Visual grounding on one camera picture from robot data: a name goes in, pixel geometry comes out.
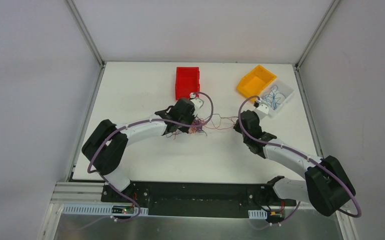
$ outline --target white table surface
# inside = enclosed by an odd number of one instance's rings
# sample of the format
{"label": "white table surface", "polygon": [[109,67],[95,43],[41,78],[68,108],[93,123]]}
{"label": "white table surface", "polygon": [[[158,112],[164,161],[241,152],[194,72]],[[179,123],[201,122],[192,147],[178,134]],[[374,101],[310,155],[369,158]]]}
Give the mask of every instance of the white table surface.
{"label": "white table surface", "polygon": [[[200,90],[213,100],[214,112],[224,117],[236,116],[245,100],[236,86],[257,63],[191,63],[191,62],[108,62],[86,130],[84,141],[104,119],[113,123],[132,123],[175,101],[176,67],[199,67]],[[311,131],[299,88],[290,64],[261,64],[279,80],[295,90],[291,101],[274,118],[264,118],[263,131],[276,135],[285,143],[308,154],[316,155]],[[199,117],[210,114],[210,104]],[[229,127],[224,120],[223,127]],[[133,181],[198,182],[198,183],[266,183],[282,175],[301,179],[295,172],[277,162],[263,159],[249,151],[241,134],[233,129],[206,129],[204,134],[180,134],[154,137],[129,146],[121,167]],[[75,180],[101,180],[88,174],[89,161],[79,154],[73,173]]]}

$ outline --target gray wall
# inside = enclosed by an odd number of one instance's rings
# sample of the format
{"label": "gray wall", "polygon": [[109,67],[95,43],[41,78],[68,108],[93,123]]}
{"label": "gray wall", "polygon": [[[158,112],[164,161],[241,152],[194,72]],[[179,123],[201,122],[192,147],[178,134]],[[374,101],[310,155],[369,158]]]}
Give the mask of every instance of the gray wall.
{"label": "gray wall", "polygon": [[360,239],[385,239],[385,0],[343,0],[301,77],[323,153],[356,188]]}
{"label": "gray wall", "polygon": [[106,61],[295,63],[331,0],[75,0]]}
{"label": "gray wall", "polygon": [[0,0],[0,239],[36,239],[99,72],[64,1]]}

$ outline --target purple cable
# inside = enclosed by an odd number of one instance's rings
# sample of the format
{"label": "purple cable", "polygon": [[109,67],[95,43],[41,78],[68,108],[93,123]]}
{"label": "purple cable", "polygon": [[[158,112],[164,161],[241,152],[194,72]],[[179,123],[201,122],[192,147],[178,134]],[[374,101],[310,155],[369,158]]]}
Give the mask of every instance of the purple cable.
{"label": "purple cable", "polygon": [[[291,213],[290,215],[288,215],[284,220],[282,220],[282,221],[280,221],[280,222],[278,222],[278,223],[279,223],[279,224],[283,224],[283,223],[285,223],[288,219],[290,219],[290,218],[296,213],[296,211],[299,209],[299,206],[300,206],[301,203],[302,203],[302,202],[299,201],[299,202],[297,203],[297,206],[295,206],[294,210],[292,211],[292,213]],[[268,227],[272,227],[272,226],[273,226],[273,225],[268,224],[268,225],[263,226],[263,227],[255,227],[255,226],[253,226],[253,224],[252,224],[250,221],[248,221],[248,223],[250,224],[250,227],[251,227],[252,229],[257,230],[257,231],[261,231],[261,230],[263,230],[263,229],[266,229],[266,228],[268,228]]]}
{"label": "purple cable", "polygon": [[[214,106],[213,106],[213,101],[212,99],[210,98],[209,95],[207,95],[206,93],[204,92],[201,92],[201,91],[198,91],[198,92],[194,92],[194,94],[202,94],[204,96],[206,96],[206,98],[208,98],[209,102],[210,102],[210,107],[211,107],[211,110],[210,110],[210,117],[207,121],[203,122],[202,124],[199,124],[199,125],[188,125],[188,124],[183,124],[183,123],[180,123],[180,122],[177,122],[177,121],[173,121],[173,120],[169,120],[169,119],[151,119],[151,122],[168,122],[168,123],[173,123],[173,124],[176,124],[176,125],[179,125],[179,126],[182,126],[182,127],[188,127],[188,128],[200,128],[200,127],[203,127],[204,125],[206,125],[208,122],[210,122],[210,120],[212,119],[212,116],[213,116],[213,110],[214,110]],[[134,122],[134,123],[131,123],[128,125],[128,128],[130,127],[133,127],[133,126],[136,126],[136,125],[140,125],[140,124],[145,124],[145,123],[149,123],[150,120],[141,120],[141,121],[137,121],[137,122]],[[89,165],[88,165],[88,168],[86,169],[86,171],[91,174],[91,173],[95,173],[97,172],[97,170],[91,170],[91,167],[93,166],[94,164],[94,161],[96,160],[98,154],[101,152],[101,150],[104,148],[104,146],[106,145],[106,143],[118,132],[122,131],[126,129],[126,126],[123,126],[121,128],[118,128],[116,129],[115,131],[113,131],[112,133],[110,133],[110,135],[108,135],[104,141],[101,143],[101,145],[98,147],[97,151],[95,152],[94,156],[92,156],[91,158],[91,161],[89,162]],[[106,182],[108,183],[108,185],[110,186],[110,188],[112,188],[116,193],[118,193],[119,195],[121,195],[122,197],[124,197],[125,199],[131,201],[137,208],[138,208],[138,213],[128,219],[118,219],[117,221],[118,222],[128,222],[128,221],[132,221],[134,219],[136,219],[140,213],[141,213],[141,207],[140,205],[132,198],[126,196],[125,194],[123,194],[122,192],[120,192],[115,186],[113,186],[103,175],[101,175],[101,178]]]}
{"label": "purple cable", "polygon": [[[132,199],[132,198],[128,197],[127,195],[123,194],[122,192],[120,192],[120,191],[119,191],[115,186],[113,186],[113,185],[112,185],[112,184],[111,184],[111,183],[110,183],[110,182],[109,182],[103,175],[100,174],[100,176],[102,177],[102,179],[103,179],[106,183],[108,183],[108,185],[110,186],[111,189],[113,189],[116,193],[118,193],[119,195],[121,195],[121,196],[124,197],[125,199],[131,201],[131,202],[138,208],[138,212],[137,212],[135,215],[131,216],[130,218],[120,219],[120,218],[116,218],[116,217],[115,217],[114,219],[116,220],[116,222],[120,222],[120,223],[123,223],[123,222],[129,222],[129,221],[132,221],[132,220],[138,218],[138,217],[140,216],[140,214],[141,214],[141,207],[140,207],[140,205],[139,205],[134,199]],[[81,227],[75,228],[75,229],[67,229],[67,228],[65,228],[65,227],[61,227],[61,228],[62,228],[64,231],[66,231],[66,232],[76,232],[76,231],[80,231],[80,230],[86,229],[86,228],[88,228],[89,226],[94,225],[94,224],[98,223],[99,221],[101,221],[101,220],[103,220],[103,219],[107,219],[107,218],[109,218],[108,215],[102,216],[102,217],[100,217],[100,218],[98,218],[98,219],[96,219],[96,220],[94,220],[94,221],[92,221],[92,222],[90,222],[90,223],[88,223],[88,224],[86,224],[86,225],[84,225],[84,226],[81,226]]]}
{"label": "purple cable", "polygon": [[[281,144],[278,144],[278,143],[272,143],[272,142],[267,142],[267,141],[262,141],[262,140],[259,140],[253,136],[251,136],[245,129],[244,129],[244,126],[243,126],[243,123],[241,122],[241,111],[244,107],[244,105],[250,101],[251,99],[254,99],[254,98],[257,98],[260,100],[260,97],[257,96],[257,95],[254,95],[254,96],[251,96],[249,98],[247,98],[242,104],[241,106],[239,107],[239,110],[238,110],[238,122],[239,122],[239,127],[241,128],[242,132],[245,133],[245,135],[247,135],[247,137],[253,139],[254,141],[258,142],[258,143],[262,143],[262,144],[267,144],[267,145],[271,145],[271,146],[275,146],[275,147],[281,147]],[[300,151],[297,151],[296,149],[292,148],[292,147],[289,147],[289,146],[282,146],[282,148],[284,149],[287,149],[289,150],[290,152],[293,152],[297,155],[299,155],[300,157],[304,158],[304,159],[308,159],[308,157],[301,153]],[[321,164],[317,163],[315,160],[309,158],[308,159],[309,162],[311,162],[312,164],[316,165],[318,168],[322,169],[325,173],[327,173],[331,178],[333,178],[334,180],[336,180],[340,185],[341,187],[346,191],[346,193],[348,194],[348,196],[350,197],[351,201],[353,202],[354,206],[356,207],[356,210],[357,210],[357,214],[352,214],[352,213],[349,213],[345,210],[342,210],[342,209],[338,209],[338,211],[340,211],[341,213],[345,214],[345,215],[348,215],[350,217],[353,217],[353,218],[360,218],[362,216],[362,210],[361,210],[361,206],[359,205],[358,201],[356,200],[355,196],[353,196],[352,192],[349,190],[349,188],[346,186],[346,184],[344,184],[343,181],[341,181],[341,179],[339,179],[334,173],[332,173],[330,170],[326,169],[324,166],[322,166]]]}
{"label": "purple cable", "polygon": [[92,222],[90,222],[90,223],[88,223],[86,225],[83,225],[83,226],[81,226],[79,228],[75,228],[75,229],[68,229],[68,228],[65,228],[63,226],[60,226],[59,228],[62,229],[63,231],[65,231],[65,232],[77,232],[77,231],[86,229],[89,226],[94,225],[94,224],[98,223],[99,221],[101,221],[103,219],[109,219],[109,218],[110,217],[108,215],[107,216],[102,216],[102,217],[100,217],[100,218],[98,218],[98,219],[96,219],[96,220],[94,220],[94,221],[92,221]]}
{"label": "purple cable", "polygon": [[[176,125],[179,125],[179,126],[182,126],[182,127],[188,127],[188,128],[200,128],[200,127],[203,127],[204,125],[206,125],[208,122],[210,122],[210,120],[212,119],[212,116],[213,116],[213,101],[212,99],[210,98],[209,95],[207,95],[206,93],[204,92],[201,92],[201,91],[198,91],[198,92],[194,92],[193,94],[202,94],[204,96],[206,96],[206,98],[208,98],[209,102],[210,102],[210,107],[211,107],[211,110],[210,110],[210,117],[205,121],[203,122],[202,124],[199,124],[199,125],[188,125],[188,124],[184,124],[184,123],[180,123],[180,122],[177,122],[177,121],[173,121],[173,120],[170,120],[170,119],[161,119],[161,118],[155,118],[155,119],[151,119],[151,122],[167,122],[167,123],[173,123],[173,124],[176,124]],[[145,124],[145,123],[149,123],[150,120],[141,120],[141,121],[137,121],[137,122],[134,122],[134,123],[131,123],[128,125],[128,128],[131,128],[133,126],[136,126],[136,125],[140,125],[140,124]],[[98,147],[97,151],[95,152],[94,156],[92,156],[91,158],[91,161],[89,162],[89,165],[88,165],[88,168],[86,169],[86,171],[89,173],[89,174],[92,174],[92,173],[95,173],[97,172],[97,170],[91,170],[91,167],[93,166],[98,154],[101,152],[101,150],[104,148],[104,146],[106,145],[106,143],[115,135],[117,134],[118,132],[122,131],[122,130],[125,130],[126,129],[126,126],[123,126],[121,128],[118,128],[116,129],[115,131],[113,131],[112,133],[110,133],[110,135],[108,135],[104,141],[101,143],[101,145]]]}

